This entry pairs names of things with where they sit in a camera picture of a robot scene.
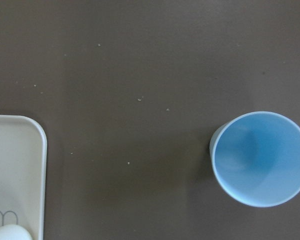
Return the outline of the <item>cream serving tray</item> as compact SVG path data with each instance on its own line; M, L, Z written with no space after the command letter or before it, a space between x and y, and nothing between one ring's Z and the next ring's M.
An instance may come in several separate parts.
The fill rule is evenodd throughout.
M0 227L44 238L47 137L35 120L0 115Z

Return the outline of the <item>blue cup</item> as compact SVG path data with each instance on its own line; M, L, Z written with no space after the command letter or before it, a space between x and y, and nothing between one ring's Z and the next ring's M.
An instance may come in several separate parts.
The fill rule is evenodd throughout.
M300 192L300 127L270 111L240 115L211 136L214 176L236 201L257 208L281 205Z

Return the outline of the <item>cream cup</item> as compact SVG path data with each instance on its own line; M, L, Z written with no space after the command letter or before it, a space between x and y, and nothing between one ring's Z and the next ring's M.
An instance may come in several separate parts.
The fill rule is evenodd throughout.
M0 240L32 240L30 233L22 226L8 224L0 227Z

